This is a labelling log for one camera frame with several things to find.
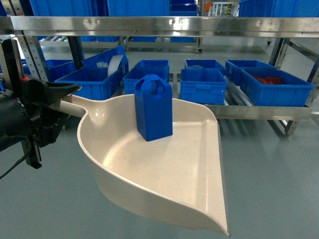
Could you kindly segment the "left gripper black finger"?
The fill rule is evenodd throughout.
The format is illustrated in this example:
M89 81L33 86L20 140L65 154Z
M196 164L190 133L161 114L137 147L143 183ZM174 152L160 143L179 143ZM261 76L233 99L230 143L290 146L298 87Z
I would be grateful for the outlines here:
M45 147L55 143L69 115L49 108L41 108L40 126L37 128L36 143Z
M78 92L81 86L71 83L53 83L39 79L27 81L27 100L41 106L50 106Z

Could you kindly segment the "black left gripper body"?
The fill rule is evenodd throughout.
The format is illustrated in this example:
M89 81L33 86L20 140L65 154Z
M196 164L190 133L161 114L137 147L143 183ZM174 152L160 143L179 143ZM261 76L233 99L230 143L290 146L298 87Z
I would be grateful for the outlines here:
M39 148L32 141L32 124L24 107L22 79L24 77L17 41L8 38L0 44L0 64L5 92L0 94L0 150L21 142L23 160L39 169L42 167Z

